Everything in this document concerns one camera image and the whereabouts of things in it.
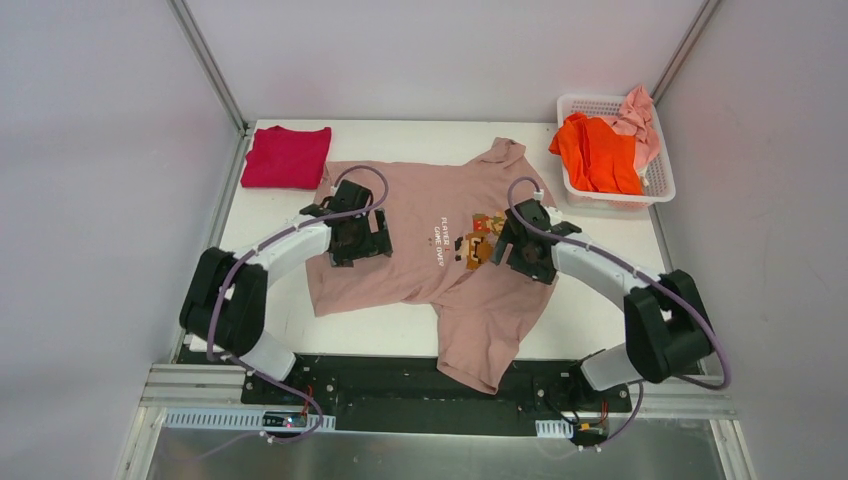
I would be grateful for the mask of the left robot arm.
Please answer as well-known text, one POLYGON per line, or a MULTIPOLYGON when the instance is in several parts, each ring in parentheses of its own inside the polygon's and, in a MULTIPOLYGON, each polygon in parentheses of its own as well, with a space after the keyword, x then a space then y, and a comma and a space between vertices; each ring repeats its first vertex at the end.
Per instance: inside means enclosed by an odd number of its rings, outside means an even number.
POLYGON ((281 231, 231 252, 206 249, 179 313, 182 329, 222 354, 268 376, 266 389, 281 404, 297 402, 305 378, 293 370, 296 355, 265 328, 269 288, 312 258, 333 267, 389 256, 385 212, 368 188, 339 180, 330 196, 300 210, 281 231))

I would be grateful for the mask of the dusty pink graphic t-shirt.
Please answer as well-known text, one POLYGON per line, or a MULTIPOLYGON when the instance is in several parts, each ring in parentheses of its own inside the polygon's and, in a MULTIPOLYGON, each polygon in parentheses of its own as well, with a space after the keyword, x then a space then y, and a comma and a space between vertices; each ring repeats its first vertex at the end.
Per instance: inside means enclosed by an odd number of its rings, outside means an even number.
POLYGON ((522 144, 499 137, 459 166, 327 164, 319 196, 338 177, 385 196, 393 251, 350 267, 336 267, 327 256, 310 259, 314 313, 428 304, 437 316, 438 370, 495 394, 554 291, 490 260, 509 208, 543 186, 525 152, 522 144))

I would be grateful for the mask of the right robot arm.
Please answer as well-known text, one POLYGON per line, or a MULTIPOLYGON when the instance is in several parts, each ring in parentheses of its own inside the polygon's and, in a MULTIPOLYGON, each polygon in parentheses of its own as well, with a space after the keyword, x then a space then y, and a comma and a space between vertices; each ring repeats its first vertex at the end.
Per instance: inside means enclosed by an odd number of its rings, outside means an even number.
POLYGON ((623 314, 621 344, 581 360, 569 372, 569 400, 595 408, 619 385, 659 384, 716 350, 699 292, 681 270, 643 270, 595 244, 576 225, 530 199, 510 205, 491 260, 537 283, 560 275, 581 281, 623 314))

